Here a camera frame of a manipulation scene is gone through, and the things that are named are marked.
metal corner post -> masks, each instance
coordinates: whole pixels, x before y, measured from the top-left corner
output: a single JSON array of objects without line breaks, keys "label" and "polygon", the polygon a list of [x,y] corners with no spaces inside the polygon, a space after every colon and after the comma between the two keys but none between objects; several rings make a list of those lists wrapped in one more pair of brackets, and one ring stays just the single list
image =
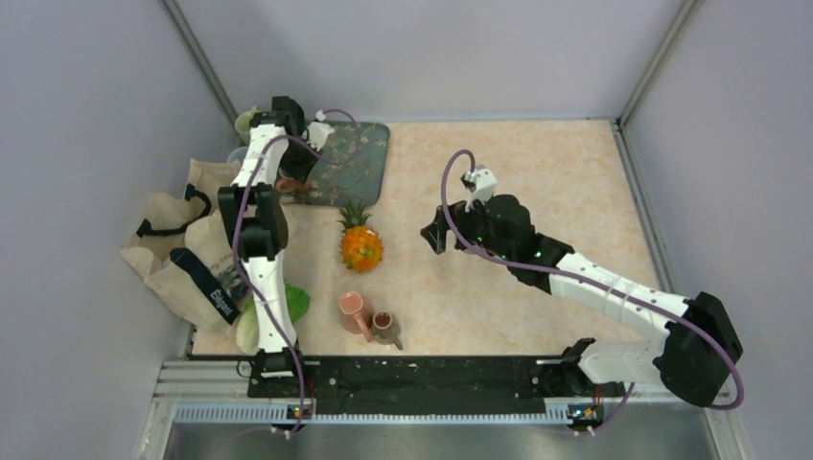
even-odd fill
[{"label": "metal corner post", "polygon": [[237,118],[237,110],[223,88],[221,80],[218,78],[218,74],[215,73],[211,62],[209,62],[206,54],[203,53],[203,48],[197,41],[195,33],[192,32],[192,27],[190,27],[189,22],[186,20],[183,11],[175,0],[158,0],[158,3],[161,4],[164,8],[164,12],[173,23],[181,41],[183,41],[184,46],[187,51],[189,51],[192,61],[206,81],[209,91],[211,91],[212,96],[217,100],[223,115],[225,115],[229,122],[233,122]]},{"label": "metal corner post", "polygon": [[624,109],[621,111],[621,115],[618,117],[617,123],[621,131],[623,131],[629,125],[630,121],[635,116],[640,102],[646,95],[652,81],[661,71],[672,50],[675,48],[678,39],[685,30],[686,25],[690,22],[690,19],[694,13],[697,12],[697,9],[702,3],[703,0],[685,0],[681,5],[678,15],[675,16],[675,19],[669,26],[669,30],[666,31],[666,35],[663,36],[661,44],[658,46],[655,54],[650,59],[649,64],[646,66],[646,70],[643,72],[643,75],[640,76],[640,79],[633,90],[633,94],[630,96],[627,104],[624,105]]}]

floral mat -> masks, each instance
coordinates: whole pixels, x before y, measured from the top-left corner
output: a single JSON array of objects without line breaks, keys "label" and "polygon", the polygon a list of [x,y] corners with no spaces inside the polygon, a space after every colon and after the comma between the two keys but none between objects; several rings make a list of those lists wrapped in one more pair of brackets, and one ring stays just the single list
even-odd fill
[{"label": "floral mat", "polygon": [[[349,122],[328,122],[336,132],[328,137],[322,154],[335,163],[351,158],[356,151],[358,136]],[[311,188],[283,195],[283,203],[315,206],[344,206],[350,200],[372,206],[381,196],[384,163],[389,146],[389,127],[380,123],[359,123],[361,151],[351,161],[335,166],[323,161],[316,163],[308,176]]]}]

black bracket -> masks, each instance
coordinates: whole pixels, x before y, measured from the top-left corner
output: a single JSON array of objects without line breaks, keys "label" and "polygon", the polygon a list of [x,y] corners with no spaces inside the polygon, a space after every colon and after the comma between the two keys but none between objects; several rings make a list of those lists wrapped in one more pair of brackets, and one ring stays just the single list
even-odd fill
[{"label": "black bracket", "polygon": [[243,225],[238,229],[237,215],[244,192],[245,187],[236,185],[218,190],[218,203],[228,240],[232,242],[235,232],[240,232],[237,250],[242,260],[267,257],[273,261],[279,251],[288,246],[288,223],[279,204],[279,196],[270,184],[252,187],[247,205],[256,205],[257,212],[252,218],[244,218]]},{"label": "black bracket", "polygon": [[[305,111],[295,100],[288,96],[274,96],[271,98],[271,110],[257,112],[249,124],[251,127],[276,125],[282,127],[289,136],[304,137],[306,140],[310,137],[305,122]],[[279,172],[284,177],[305,182],[317,161],[318,158],[312,155],[308,149],[298,143],[289,142],[288,149],[280,159]]]},{"label": "black bracket", "polygon": [[[569,244],[536,232],[527,208],[513,195],[496,195],[485,204],[475,201],[469,212],[465,205],[465,201],[458,201],[449,206],[454,225],[467,242],[506,261],[555,268],[563,257],[575,252]],[[421,229],[421,236],[435,254],[442,254],[446,251],[448,231],[449,224],[438,206],[432,222]],[[466,247],[455,240],[454,248]],[[513,267],[508,271],[521,283],[550,294],[547,273]]]},{"label": "black bracket", "polygon": [[[296,356],[301,362],[302,353],[298,349],[294,349],[293,352],[296,353]],[[263,373],[280,371],[292,371],[293,376],[288,378],[263,377]],[[296,376],[296,364],[294,364],[293,356],[288,349],[278,353],[266,353],[265,350],[260,350],[257,352],[257,355],[251,359],[251,379],[252,381],[257,381],[258,384],[261,384],[261,382],[270,381],[275,382],[274,384],[276,385],[282,385],[286,388],[297,389],[297,391],[299,388],[299,379]],[[252,396],[251,391],[251,388],[254,386],[254,384],[249,385],[249,398],[255,397]]]},{"label": "black bracket", "polygon": [[[711,335],[736,363],[742,357],[742,344],[720,299],[701,292],[685,303],[688,310],[683,318]],[[670,333],[663,345],[663,355],[653,361],[661,371],[663,385],[688,403],[700,407],[712,405],[731,373],[728,366],[686,326],[668,323],[666,328]]]}]

pineapple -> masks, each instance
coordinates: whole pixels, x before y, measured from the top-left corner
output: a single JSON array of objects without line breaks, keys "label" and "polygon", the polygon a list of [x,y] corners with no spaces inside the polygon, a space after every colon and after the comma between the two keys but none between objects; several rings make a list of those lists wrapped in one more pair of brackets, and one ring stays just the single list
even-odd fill
[{"label": "pineapple", "polygon": [[341,214],[344,230],[341,236],[341,259],[348,269],[358,273],[370,271],[381,261],[383,244],[379,233],[367,225],[369,214],[365,212],[364,203],[358,205],[348,201]]}]

ceramic cup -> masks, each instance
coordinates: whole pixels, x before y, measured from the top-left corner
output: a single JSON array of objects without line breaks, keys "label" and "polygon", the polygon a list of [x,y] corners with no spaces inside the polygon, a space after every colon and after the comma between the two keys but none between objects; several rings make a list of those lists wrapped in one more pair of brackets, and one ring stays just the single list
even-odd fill
[{"label": "ceramic cup", "polygon": [[361,294],[351,290],[338,299],[338,313],[341,327],[350,334],[362,334],[368,342],[373,341],[370,325],[373,308],[364,303]]},{"label": "ceramic cup", "polygon": [[399,350],[404,349],[398,337],[401,334],[401,326],[398,325],[395,315],[389,311],[379,311],[373,316],[373,334],[379,343],[385,345],[394,343]]},{"label": "ceramic cup", "polygon": [[234,121],[234,130],[237,131],[240,140],[246,145],[251,142],[251,119],[254,118],[254,114],[259,111],[260,108],[255,105],[251,107],[251,110],[241,113],[240,116],[237,117],[237,120]]}]

